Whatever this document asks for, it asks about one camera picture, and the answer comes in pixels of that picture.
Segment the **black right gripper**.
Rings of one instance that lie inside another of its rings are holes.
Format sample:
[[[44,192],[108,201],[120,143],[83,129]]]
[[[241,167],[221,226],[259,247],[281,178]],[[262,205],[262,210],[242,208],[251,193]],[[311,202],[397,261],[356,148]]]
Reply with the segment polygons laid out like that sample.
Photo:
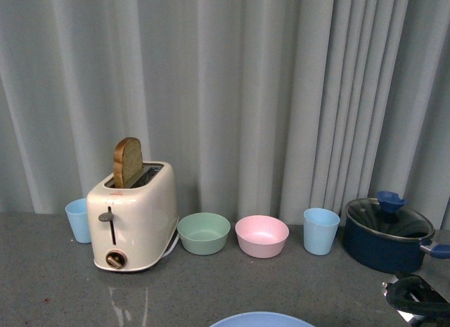
[[[449,326],[449,301],[417,274],[396,273],[382,293],[408,326]]]

